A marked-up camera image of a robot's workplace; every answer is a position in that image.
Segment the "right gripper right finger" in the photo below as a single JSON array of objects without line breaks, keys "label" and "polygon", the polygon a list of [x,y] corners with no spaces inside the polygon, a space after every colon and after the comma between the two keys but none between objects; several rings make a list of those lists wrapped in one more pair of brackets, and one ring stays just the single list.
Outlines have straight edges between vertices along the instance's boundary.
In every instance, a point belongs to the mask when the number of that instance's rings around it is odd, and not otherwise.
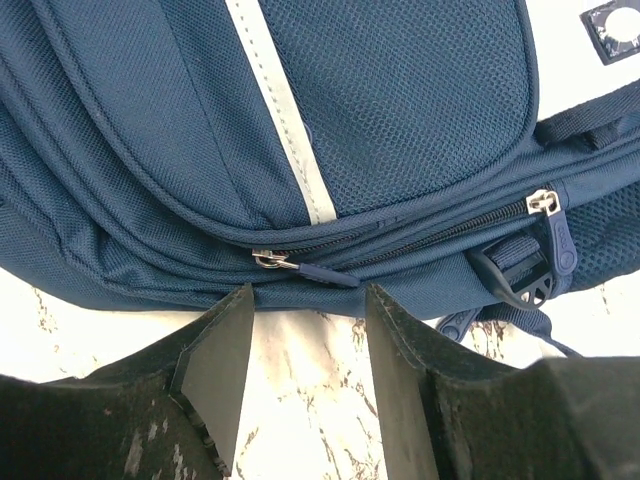
[{"label": "right gripper right finger", "polygon": [[446,338],[379,286],[366,330],[391,479],[635,479],[639,361],[516,369]]}]

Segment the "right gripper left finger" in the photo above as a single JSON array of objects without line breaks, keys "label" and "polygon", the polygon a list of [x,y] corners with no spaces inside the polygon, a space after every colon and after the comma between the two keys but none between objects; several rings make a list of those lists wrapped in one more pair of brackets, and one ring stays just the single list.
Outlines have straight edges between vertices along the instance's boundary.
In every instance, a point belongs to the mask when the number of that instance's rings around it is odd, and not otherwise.
[{"label": "right gripper left finger", "polygon": [[225,479],[245,391],[254,295],[83,379],[1,380],[5,479]]}]

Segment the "navy blue student backpack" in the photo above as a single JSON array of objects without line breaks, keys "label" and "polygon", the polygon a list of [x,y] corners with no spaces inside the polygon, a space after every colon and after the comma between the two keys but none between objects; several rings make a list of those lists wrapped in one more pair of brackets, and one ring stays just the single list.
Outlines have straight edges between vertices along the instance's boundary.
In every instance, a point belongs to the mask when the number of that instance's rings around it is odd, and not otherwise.
[{"label": "navy blue student backpack", "polygon": [[460,340],[639,266],[635,1],[5,1],[1,265]]}]

